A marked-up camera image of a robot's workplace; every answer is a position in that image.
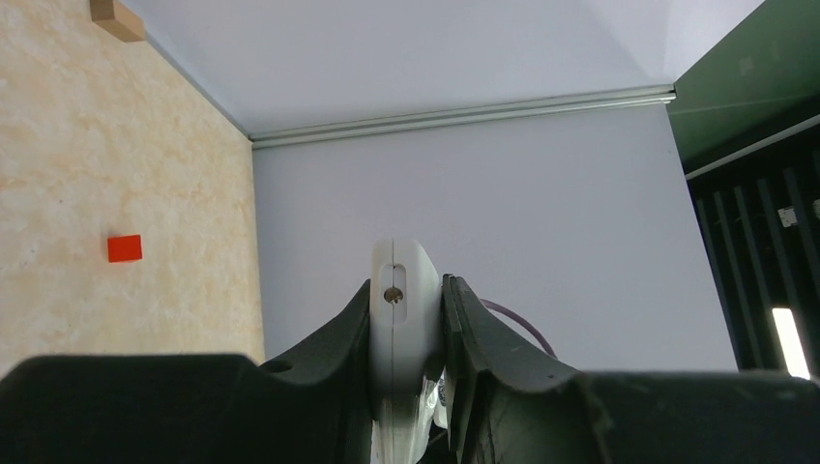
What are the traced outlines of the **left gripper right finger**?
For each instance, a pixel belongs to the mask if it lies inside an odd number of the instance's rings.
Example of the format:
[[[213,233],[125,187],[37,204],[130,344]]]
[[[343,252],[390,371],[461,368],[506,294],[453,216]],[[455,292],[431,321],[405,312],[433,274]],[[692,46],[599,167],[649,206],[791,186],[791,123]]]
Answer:
[[[580,371],[446,275],[452,463],[815,463],[819,387],[772,372]]]

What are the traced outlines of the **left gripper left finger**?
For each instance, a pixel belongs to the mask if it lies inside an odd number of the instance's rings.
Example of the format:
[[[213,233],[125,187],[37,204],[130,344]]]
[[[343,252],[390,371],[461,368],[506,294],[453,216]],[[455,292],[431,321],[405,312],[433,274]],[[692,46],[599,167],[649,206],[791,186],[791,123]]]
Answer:
[[[1,382],[5,463],[367,463],[369,288],[264,363],[41,356]]]

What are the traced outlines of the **white remote control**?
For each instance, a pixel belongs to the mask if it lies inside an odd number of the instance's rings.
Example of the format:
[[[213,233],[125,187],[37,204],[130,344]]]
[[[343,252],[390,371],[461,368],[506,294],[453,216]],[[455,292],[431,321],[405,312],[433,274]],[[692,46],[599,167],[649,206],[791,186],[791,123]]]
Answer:
[[[444,369],[442,277],[410,239],[372,251],[368,391],[383,463],[417,463],[439,409]]]

